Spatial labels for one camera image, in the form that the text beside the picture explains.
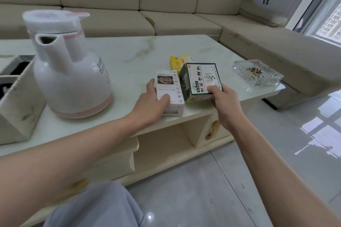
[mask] green medicine box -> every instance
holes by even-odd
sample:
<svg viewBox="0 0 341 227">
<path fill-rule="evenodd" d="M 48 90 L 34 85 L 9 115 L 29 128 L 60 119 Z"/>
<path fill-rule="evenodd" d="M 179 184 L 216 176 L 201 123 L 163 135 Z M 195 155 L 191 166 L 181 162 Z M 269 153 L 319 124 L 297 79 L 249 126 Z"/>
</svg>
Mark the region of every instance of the green medicine box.
<svg viewBox="0 0 341 227">
<path fill-rule="evenodd" d="M 223 90 L 215 63 L 186 63 L 181 68 L 179 79 L 187 103 L 213 98 L 207 86 L 217 85 Z"/>
</svg>

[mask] sofa armrest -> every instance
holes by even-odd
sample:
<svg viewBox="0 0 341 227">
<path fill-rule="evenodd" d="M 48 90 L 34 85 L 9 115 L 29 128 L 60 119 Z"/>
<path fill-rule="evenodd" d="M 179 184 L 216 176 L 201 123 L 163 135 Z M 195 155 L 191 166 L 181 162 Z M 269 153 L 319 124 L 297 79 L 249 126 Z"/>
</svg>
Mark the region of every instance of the sofa armrest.
<svg viewBox="0 0 341 227">
<path fill-rule="evenodd" d="M 288 21 L 276 12 L 257 6 L 253 0 L 242 0 L 239 14 L 270 27 L 283 27 Z"/>
</svg>

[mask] yellow medicine box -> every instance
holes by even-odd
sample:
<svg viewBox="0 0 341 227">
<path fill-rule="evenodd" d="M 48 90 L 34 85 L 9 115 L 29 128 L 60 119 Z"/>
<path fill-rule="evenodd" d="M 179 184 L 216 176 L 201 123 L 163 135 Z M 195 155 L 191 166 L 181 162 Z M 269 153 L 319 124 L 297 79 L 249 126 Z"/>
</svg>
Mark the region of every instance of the yellow medicine box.
<svg viewBox="0 0 341 227">
<path fill-rule="evenodd" d="M 190 62 L 193 62 L 193 59 L 188 55 L 188 53 L 184 53 L 182 57 L 171 56 L 171 60 L 170 60 L 171 70 L 176 70 L 176 72 L 179 75 L 182 66 L 185 63 L 190 63 Z"/>
</svg>

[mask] gray pants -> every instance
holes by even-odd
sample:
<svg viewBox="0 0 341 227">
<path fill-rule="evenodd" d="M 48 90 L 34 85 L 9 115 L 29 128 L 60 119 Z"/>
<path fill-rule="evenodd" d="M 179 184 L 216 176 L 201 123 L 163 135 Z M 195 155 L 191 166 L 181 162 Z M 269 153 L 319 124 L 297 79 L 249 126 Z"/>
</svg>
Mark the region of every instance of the gray pants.
<svg viewBox="0 0 341 227">
<path fill-rule="evenodd" d="M 70 203 L 58 207 L 44 227 L 140 227 L 144 216 L 129 194 L 115 182 L 91 185 Z"/>
</svg>

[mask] forearm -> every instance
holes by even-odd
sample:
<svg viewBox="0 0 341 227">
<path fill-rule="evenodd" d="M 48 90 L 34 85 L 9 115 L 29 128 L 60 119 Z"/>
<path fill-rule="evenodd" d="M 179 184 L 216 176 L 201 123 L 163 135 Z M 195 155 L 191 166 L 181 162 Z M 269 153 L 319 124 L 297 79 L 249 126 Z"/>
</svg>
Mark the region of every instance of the forearm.
<svg viewBox="0 0 341 227">
<path fill-rule="evenodd" d="M 18 226 L 139 126 L 128 116 L 0 157 L 0 226 Z"/>
<path fill-rule="evenodd" d="M 274 227 L 341 226 L 338 217 L 246 118 L 231 133 Z"/>
</svg>

